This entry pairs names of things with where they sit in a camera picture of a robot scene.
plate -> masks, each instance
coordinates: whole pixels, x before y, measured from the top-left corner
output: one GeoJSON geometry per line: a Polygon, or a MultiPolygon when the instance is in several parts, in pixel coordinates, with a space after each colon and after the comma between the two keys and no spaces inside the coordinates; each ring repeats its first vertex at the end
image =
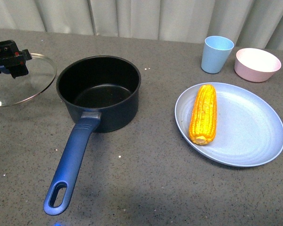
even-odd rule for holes
{"type": "Polygon", "coordinates": [[[275,110],[240,87],[210,82],[217,93],[217,130],[207,145],[189,139],[194,101],[205,83],[188,88],[175,105],[177,126],[185,140],[202,155],[225,165],[254,167],[274,160],[283,150],[283,123],[275,110]]]}

corn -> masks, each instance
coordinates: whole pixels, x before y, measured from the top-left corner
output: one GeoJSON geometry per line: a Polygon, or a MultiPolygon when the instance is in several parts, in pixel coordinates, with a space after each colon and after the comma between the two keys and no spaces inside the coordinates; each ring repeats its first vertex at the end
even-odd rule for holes
{"type": "Polygon", "coordinates": [[[206,84],[200,87],[189,127],[189,137],[193,143],[206,145],[212,142],[216,135],[217,97],[215,87],[206,84]]]}

pink bowl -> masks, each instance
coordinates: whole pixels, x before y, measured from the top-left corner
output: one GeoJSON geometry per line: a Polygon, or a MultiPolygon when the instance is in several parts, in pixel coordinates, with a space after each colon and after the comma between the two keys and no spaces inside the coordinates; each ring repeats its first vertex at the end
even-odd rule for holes
{"type": "Polygon", "coordinates": [[[236,53],[235,71],[245,80],[266,81],[280,68],[280,60],[264,50],[243,48],[236,53]]]}

light blue cup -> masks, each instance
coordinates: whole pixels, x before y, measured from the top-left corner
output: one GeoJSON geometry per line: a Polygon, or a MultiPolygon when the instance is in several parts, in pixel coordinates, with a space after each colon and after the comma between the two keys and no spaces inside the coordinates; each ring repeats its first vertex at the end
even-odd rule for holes
{"type": "Polygon", "coordinates": [[[216,74],[221,71],[234,43],[222,36],[209,36],[204,40],[201,68],[207,73],[216,74]]]}

white curtain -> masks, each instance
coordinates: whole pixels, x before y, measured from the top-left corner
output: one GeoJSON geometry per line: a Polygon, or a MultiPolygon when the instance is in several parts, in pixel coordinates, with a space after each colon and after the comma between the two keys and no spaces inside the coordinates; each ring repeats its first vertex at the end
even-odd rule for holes
{"type": "Polygon", "coordinates": [[[283,0],[0,0],[0,28],[283,50],[283,0]]]}

